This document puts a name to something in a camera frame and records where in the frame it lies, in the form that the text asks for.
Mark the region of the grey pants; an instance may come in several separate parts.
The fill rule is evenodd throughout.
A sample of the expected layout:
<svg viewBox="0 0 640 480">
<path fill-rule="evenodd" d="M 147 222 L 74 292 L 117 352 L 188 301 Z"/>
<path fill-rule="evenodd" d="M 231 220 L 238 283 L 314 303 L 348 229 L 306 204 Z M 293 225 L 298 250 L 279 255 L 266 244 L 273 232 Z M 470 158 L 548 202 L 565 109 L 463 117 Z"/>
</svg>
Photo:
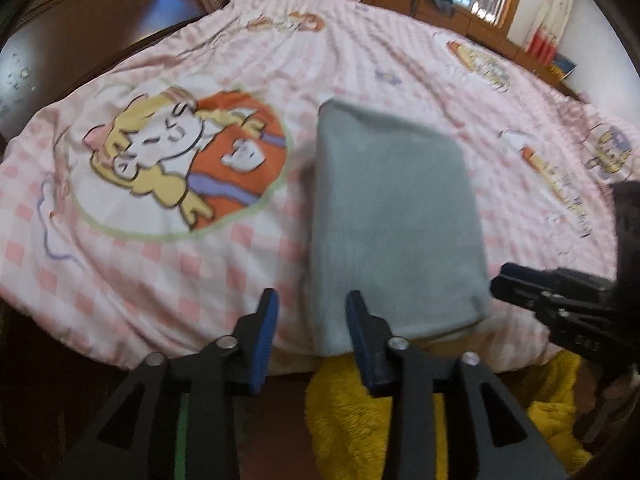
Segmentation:
<svg viewBox="0 0 640 480">
<path fill-rule="evenodd" d="M 319 356 L 352 344 L 346 296 L 409 340 L 489 314 L 482 226 L 462 151 L 426 125 L 337 99 L 319 108 L 307 321 Z"/>
</svg>

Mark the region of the blue book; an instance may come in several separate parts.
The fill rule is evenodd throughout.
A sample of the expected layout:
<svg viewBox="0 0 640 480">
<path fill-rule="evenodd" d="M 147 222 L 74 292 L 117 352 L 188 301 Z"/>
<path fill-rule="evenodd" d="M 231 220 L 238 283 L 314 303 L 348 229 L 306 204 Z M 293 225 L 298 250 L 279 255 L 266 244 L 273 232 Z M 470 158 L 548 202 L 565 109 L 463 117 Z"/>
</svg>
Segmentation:
<svg viewBox="0 0 640 480">
<path fill-rule="evenodd" d="M 574 72 L 575 68 L 576 64 L 559 52 L 555 53 L 553 60 L 548 66 L 549 72 L 559 80 L 564 80 L 566 77 L 570 76 L 570 74 Z"/>
</svg>

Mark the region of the right red cream curtain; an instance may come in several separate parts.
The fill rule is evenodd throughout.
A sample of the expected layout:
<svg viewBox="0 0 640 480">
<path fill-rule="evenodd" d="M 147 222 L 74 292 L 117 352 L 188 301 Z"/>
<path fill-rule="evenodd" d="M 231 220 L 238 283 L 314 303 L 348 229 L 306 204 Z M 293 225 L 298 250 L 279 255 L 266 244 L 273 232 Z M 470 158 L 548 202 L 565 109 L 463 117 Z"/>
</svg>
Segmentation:
<svg viewBox="0 0 640 480">
<path fill-rule="evenodd" d="M 542 0 L 525 41 L 526 53 L 540 65 L 553 61 L 573 6 L 574 0 Z"/>
</svg>

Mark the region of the pink checkered cartoon bedspread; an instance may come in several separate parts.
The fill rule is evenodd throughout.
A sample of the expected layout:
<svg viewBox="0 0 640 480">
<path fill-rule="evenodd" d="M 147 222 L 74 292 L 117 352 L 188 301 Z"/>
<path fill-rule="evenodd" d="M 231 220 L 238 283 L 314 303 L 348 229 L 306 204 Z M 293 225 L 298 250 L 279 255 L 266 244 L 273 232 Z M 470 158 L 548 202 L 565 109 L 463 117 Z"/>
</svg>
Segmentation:
<svg viewBox="0 0 640 480">
<path fill-rule="evenodd" d="M 447 29 L 363 0 L 230 0 L 35 114 L 1 165 L 1 296 L 52 337 L 134 368 L 232 331 L 279 295 L 273 374 L 312 370 L 307 308 L 320 106 L 426 125 L 462 151 L 489 281 L 506 262 L 612 278 L 611 184 L 639 130 Z M 548 361 L 492 299 L 449 336 L 497 372 Z"/>
</svg>

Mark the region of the dark wooden headboard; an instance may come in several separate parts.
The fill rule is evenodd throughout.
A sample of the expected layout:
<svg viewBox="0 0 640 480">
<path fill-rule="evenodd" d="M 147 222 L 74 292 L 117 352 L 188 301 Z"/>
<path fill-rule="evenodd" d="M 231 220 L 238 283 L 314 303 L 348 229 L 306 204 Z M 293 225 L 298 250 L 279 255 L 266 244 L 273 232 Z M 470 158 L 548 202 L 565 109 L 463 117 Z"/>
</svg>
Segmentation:
<svg viewBox="0 0 640 480">
<path fill-rule="evenodd" d="M 27 0 L 1 35 L 1 140 L 40 108 L 227 0 Z"/>
</svg>

